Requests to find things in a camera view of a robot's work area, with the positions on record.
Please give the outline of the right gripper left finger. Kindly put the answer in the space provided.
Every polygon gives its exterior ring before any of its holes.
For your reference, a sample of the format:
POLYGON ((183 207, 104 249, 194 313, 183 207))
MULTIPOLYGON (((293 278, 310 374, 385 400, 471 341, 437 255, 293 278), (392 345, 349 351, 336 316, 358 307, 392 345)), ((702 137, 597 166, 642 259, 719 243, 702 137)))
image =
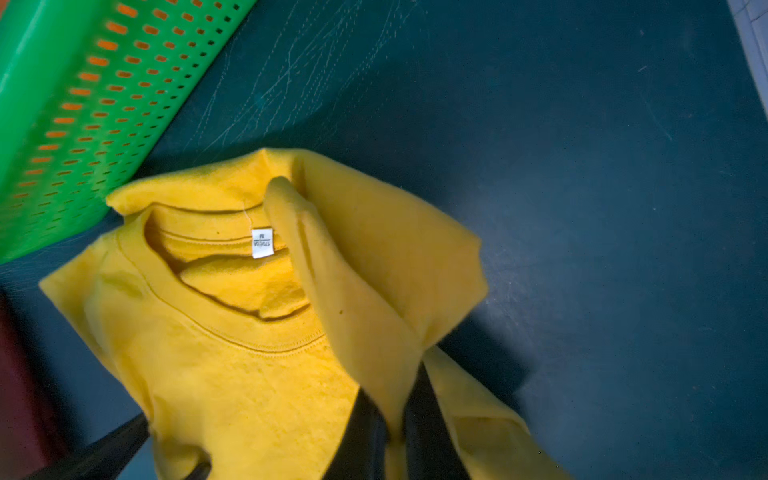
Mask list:
MULTIPOLYGON (((117 479, 150 438, 150 424, 139 414, 86 448, 43 467, 25 479, 117 479)), ((153 440, 157 452, 184 466, 184 479, 208 479, 210 455, 199 446, 176 440, 153 440)))

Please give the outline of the dark red t-shirt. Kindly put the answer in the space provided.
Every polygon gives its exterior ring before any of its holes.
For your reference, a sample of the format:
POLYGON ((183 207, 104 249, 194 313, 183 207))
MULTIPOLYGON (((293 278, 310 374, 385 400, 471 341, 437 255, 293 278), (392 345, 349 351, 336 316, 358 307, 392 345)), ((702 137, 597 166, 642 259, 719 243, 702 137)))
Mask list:
POLYGON ((70 453, 58 415, 1 301, 1 477, 22 479, 70 453))

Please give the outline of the yellow t-shirt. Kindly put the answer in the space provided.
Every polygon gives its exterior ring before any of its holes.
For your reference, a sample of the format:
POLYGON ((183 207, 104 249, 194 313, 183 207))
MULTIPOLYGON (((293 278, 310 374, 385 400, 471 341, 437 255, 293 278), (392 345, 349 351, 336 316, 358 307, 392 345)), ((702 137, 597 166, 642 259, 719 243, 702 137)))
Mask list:
POLYGON ((356 398, 408 473, 420 371, 472 479, 563 479, 520 415, 439 347, 488 292, 480 239, 410 193, 307 150, 135 181, 123 225, 40 287, 126 388, 152 439, 215 479, 319 479, 356 398))

